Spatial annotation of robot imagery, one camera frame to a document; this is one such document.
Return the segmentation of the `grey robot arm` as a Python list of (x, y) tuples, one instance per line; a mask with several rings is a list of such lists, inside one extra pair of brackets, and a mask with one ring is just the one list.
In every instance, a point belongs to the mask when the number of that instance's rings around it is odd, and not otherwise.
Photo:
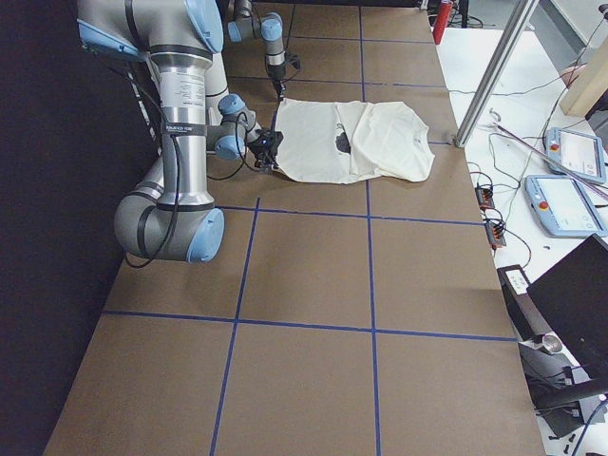
[(287, 67), (293, 67), (295, 73), (298, 73), (301, 62), (299, 57), (285, 46), (281, 16), (274, 11), (261, 16), (251, 1), (235, 1), (233, 20), (228, 23), (227, 31), (233, 43), (252, 39), (263, 42), (265, 71), (272, 81), (278, 100), (282, 101), (289, 80)]
[(271, 77), (284, 74), (282, 21), (271, 13), (224, 23), (213, 1), (81, 1), (77, 22), (84, 47), (132, 62), (151, 62), (159, 75), (152, 99), (161, 116), (161, 156), (121, 201), (114, 218), (123, 249), (154, 259), (207, 262), (218, 252), (224, 215), (207, 188), (207, 156), (276, 166), (283, 136), (265, 128), (228, 90), (222, 60), (226, 39), (259, 36)]

